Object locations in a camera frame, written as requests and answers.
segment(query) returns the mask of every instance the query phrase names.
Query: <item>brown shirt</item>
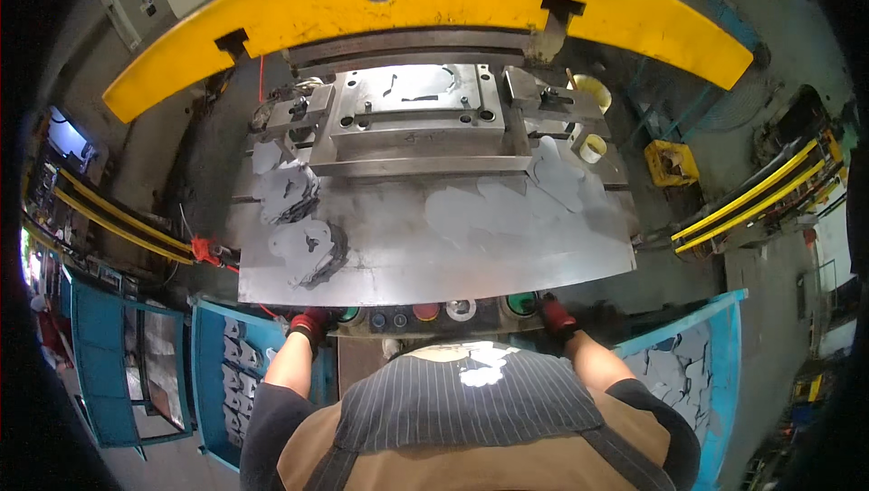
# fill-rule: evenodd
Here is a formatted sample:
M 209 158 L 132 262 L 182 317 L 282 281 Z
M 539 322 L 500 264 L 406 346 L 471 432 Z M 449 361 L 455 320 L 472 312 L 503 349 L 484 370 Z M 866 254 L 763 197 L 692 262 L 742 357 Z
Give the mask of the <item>brown shirt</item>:
M 658 466 L 670 435 L 654 415 L 589 389 L 607 425 Z M 278 474 L 287 489 L 301 489 L 332 446 L 341 403 L 305 419 L 281 453 Z M 506 447 L 402 448 L 358 456 L 349 491 L 410 489 L 633 489 L 580 435 L 544 438 Z

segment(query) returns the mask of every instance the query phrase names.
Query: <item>blue cart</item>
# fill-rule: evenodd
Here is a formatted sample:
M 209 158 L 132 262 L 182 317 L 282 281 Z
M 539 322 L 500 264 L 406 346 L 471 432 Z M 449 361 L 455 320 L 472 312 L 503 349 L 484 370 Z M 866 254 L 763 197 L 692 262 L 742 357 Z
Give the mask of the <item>blue cart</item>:
M 710 406 L 721 422 L 721 434 L 706 434 L 701 444 L 701 469 L 694 484 L 694 491 L 718 489 L 721 464 L 730 442 L 737 399 L 740 395 L 740 365 L 742 333 L 740 301 L 748 296 L 748 290 L 737 290 L 710 299 L 706 306 L 685 317 L 656 330 L 645 333 L 624 343 L 617 344 L 614 353 L 623 357 L 645 348 L 666 342 L 679 333 L 708 323 L 711 355 Z
M 198 299 L 193 306 L 192 374 L 200 451 L 238 472 L 242 450 L 229 441 L 223 413 L 223 330 L 226 318 L 244 324 L 244 340 L 263 356 L 263 366 L 254 373 L 259 379 L 268 370 L 266 352 L 278 351 L 284 343 L 281 326 L 268 319 L 244 314 L 212 301 Z M 311 369 L 310 401 L 327 405 L 337 401 L 335 350 L 321 348 Z
M 112 293 L 74 271 L 62 281 L 68 284 L 61 300 L 71 316 L 81 407 L 96 444 L 133 447 L 144 458 L 143 446 L 190 436 L 184 314 Z M 162 421 L 146 424 L 148 417 Z M 171 430 L 142 436 L 143 425 Z

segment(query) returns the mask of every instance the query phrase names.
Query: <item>black sleeve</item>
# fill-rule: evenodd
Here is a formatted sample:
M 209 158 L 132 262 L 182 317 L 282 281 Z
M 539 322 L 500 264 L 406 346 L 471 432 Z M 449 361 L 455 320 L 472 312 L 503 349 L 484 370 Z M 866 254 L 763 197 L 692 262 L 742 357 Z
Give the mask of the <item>black sleeve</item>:
M 679 491 L 691 489 L 700 471 L 701 445 L 685 418 L 663 400 L 652 395 L 639 380 L 617 381 L 606 393 L 637 410 L 652 412 L 660 426 L 670 433 L 670 448 L 664 461 L 664 472 L 670 476 Z
M 256 388 L 239 464 L 242 491 L 283 490 L 277 460 L 296 428 L 316 410 L 310 400 L 290 388 L 270 383 Z

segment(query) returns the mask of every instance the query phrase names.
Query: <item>yellow crate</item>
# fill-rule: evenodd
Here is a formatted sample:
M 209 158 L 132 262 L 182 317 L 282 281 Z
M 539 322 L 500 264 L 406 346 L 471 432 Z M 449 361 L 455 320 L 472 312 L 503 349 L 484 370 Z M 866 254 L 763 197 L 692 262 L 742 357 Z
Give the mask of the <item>yellow crate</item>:
M 690 185 L 700 180 L 701 173 L 697 171 L 697 163 L 687 144 L 670 143 L 664 140 L 652 140 L 644 150 L 646 163 L 652 181 L 660 188 L 667 186 Z M 668 153 L 682 156 L 682 175 L 673 174 L 664 169 L 664 158 Z

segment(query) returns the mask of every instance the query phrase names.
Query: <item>red glove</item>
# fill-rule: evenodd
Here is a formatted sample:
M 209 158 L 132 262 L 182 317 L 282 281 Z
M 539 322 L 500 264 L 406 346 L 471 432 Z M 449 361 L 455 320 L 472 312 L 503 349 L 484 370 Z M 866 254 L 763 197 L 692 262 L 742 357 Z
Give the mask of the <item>red glove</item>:
M 564 310 L 558 299 L 551 293 L 543 296 L 542 313 L 546 331 L 561 342 L 570 340 L 579 328 L 576 319 Z
M 326 333 L 332 329 L 335 322 L 334 312 L 329 309 L 309 306 L 304 314 L 298 314 L 289 323 L 289 333 L 302 333 L 308 337 L 311 351 L 316 357 L 317 346 L 326 340 Z

